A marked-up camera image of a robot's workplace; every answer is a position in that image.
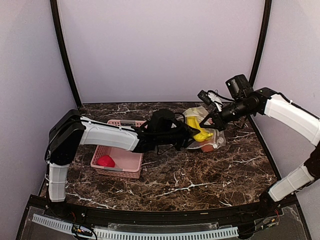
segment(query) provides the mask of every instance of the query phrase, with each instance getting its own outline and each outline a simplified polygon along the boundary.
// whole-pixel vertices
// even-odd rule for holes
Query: marble table top
[[[80,113],[96,121],[147,120],[153,111],[184,112],[203,106],[195,102],[84,104]],[[143,156],[139,179],[98,175],[90,162],[95,145],[79,146],[70,165],[66,200],[69,203],[131,211],[191,211],[257,202],[276,176],[247,121],[230,123],[226,145],[215,151],[170,149]],[[46,186],[42,188],[44,197]]]

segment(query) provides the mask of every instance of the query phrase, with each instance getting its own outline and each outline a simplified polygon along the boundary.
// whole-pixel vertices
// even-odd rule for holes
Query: red ball
[[[100,157],[96,163],[99,166],[109,167],[109,168],[114,168],[116,165],[115,161],[109,155],[104,155]]]

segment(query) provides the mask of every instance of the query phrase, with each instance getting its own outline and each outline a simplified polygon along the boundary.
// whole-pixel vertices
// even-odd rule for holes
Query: pink basket
[[[109,120],[107,123],[123,127],[140,127],[144,122],[145,121],[135,120]],[[104,155],[109,155],[113,159],[115,162],[114,167],[97,165],[98,159]],[[142,153],[134,153],[117,147],[98,145],[91,160],[91,167],[100,175],[138,179],[140,177],[142,158]]]

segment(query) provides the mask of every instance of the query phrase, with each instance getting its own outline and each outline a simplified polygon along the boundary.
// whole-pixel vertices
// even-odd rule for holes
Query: perforated metal strip
[[[71,223],[54,220],[37,214],[33,215],[32,221],[66,234],[72,234]],[[100,240],[218,240],[239,236],[237,227],[186,233],[133,233],[100,228],[95,228],[94,232]]]

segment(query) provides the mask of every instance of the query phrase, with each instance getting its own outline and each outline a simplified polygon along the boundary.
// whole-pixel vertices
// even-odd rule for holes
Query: clear plastic bag
[[[208,114],[209,114],[208,111],[203,106],[188,108],[183,113],[186,119],[188,119],[188,117],[195,117],[198,123],[200,123]],[[212,147],[213,149],[218,149],[226,145],[226,138],[223,131],[218,131],[217,129],[211,129],[211,128],[205,128],[204,130],[207,133],[212,133],[213,135],[204,141],[194,141],[188,147],[188,149],[202,148],[204,152],[210,152],[210,149],[212,149]]]

